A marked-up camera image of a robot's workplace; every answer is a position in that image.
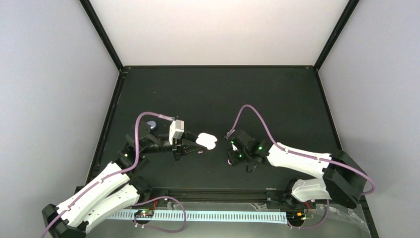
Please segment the white earbud charging case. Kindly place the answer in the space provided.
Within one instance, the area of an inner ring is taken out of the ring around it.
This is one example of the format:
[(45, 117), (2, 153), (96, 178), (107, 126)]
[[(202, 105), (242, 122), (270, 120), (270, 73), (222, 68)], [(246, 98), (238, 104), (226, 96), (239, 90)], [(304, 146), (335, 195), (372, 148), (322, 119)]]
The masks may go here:
[(208, 133), (200, 133), (196, 139), (196, 143), (206, 147), (208, 150), (212, 150), (216, 147), (217, 138)]

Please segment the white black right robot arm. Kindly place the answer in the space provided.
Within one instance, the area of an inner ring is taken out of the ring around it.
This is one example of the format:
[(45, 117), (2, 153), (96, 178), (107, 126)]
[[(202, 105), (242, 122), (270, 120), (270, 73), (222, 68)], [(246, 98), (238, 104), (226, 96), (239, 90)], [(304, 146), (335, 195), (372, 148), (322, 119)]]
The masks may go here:
[(282, 193), (283, 203), (290, 208), (310, 200), (331, 200), (343, 207), (357, 207), (367, 175), (346, 152), (315, 153), (287, 147), (269, 139), (257, 140), (239, 129), (229, 132), (228, 162), (232, 166), (245, 163), (286, 168), (310, 176), (294, 178)]

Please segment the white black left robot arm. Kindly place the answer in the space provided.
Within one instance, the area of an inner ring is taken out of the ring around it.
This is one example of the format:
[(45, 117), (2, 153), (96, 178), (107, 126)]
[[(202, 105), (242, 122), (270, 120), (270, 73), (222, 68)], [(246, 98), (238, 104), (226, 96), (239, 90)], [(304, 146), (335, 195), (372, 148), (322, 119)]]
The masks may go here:
[(192, 153), (212, 150), (217, 139), (208, 133), (195, 135), (184, 130), (182, 120), (171, 122), (167, 134), (153, 135), (145, 121), (136, 121), (126, 135), (126, 146), (116, 160), (106, 167), (73, 196), (58, 205), (42, 209), (46, 228), (41, 235), (53, 238), (84, 238), (103, 220), (126, 207), (140, 202), (150, 187), (140, 177), (149, 164), (149, 153), (171, 153), (176, 160)]

